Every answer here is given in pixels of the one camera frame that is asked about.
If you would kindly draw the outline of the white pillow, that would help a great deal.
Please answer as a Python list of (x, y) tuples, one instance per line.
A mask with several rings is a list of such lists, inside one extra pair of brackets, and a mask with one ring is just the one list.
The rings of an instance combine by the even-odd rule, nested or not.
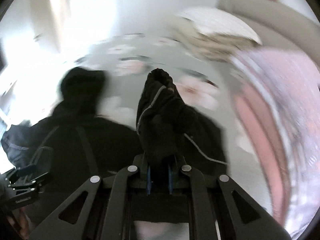
[(211, 7), (189, 7), (176, 14), (193, 22), (196, 30), (203, 35), (227, 35), (243, 37), (262, 45), (259, 35), (243, 20)]

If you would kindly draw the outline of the pink folded blanket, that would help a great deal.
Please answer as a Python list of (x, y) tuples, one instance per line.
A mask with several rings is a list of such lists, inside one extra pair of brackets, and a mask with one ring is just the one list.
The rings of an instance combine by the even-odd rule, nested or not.
[(291, 197), (290, 176), (271, 107), (257, 89), (247, 83), (233, 94), (233, 105), (263, 169), (271, 195), (272, 216), (284, 226)]

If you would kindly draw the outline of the beige headboard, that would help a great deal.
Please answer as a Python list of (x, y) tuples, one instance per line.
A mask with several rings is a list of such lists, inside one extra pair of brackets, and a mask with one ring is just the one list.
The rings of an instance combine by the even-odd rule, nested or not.
[(271, 0), (218, 0), (217, 7), (263, 25), (319, 60), (319, 25), (292, 8)]

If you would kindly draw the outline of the black jacket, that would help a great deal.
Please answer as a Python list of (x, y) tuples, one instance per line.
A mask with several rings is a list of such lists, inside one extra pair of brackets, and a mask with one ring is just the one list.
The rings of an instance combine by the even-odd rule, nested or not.
[(71, 69), (60, 85), (63, 100), (33, 126), (13, 125), (1, 144), (17, 168), (36, 161), (50, 170), (51, 181), (38, 201), (21, 209), (22, 227), (38, 226), (90, 176), (110, 176), (143, 154), (151, 178), (162, 165), (187, 164), (217, 177), (227, 170), (222, 131), (188, 106), (172, 77), (162, 69), (147, 77), (137, 110), (136, 127), (99, 117), (97, 105), (107, 76), (102, 70)]

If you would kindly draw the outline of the beige folded quilt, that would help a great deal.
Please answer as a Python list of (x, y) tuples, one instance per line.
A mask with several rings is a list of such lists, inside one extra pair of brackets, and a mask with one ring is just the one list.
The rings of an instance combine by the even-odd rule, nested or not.
[(243, 37), (201, 34), (192, 21), (177, 16), (171, 20), (170, 30), (173, 38), (198, 59), (228, 62), (237, 51), (255, 47), (253, 41)]

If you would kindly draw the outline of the lilac patterned blanket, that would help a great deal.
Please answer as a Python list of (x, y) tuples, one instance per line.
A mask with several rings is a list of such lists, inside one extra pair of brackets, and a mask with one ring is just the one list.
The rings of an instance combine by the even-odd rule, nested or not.
[(250, 84), (271, 107), (284, 145), (291, 197), (283, 226), (302, 237), (319, 210), (319, 72), (303, 52), (271, 48), (231, 58), (242, 85)]

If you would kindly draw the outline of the floral green bedspread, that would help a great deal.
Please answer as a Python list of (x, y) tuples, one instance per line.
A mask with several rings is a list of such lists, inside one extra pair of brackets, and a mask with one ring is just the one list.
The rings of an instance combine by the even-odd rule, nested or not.
[(98, 114), (130, 127), (136, 125), (138, 102), (149, 72), (161, 68), (173, 79), (185, 103), (221, 128), (228, 173), (266, 211), (272, 200), (263, 169), (233, 107), (238, 85), (233, 66), (201, 60), (166, 37), (114, 37), (95, 45), (86, 56), (65, 62), (66, 69), (103, 70), (109, 78)]

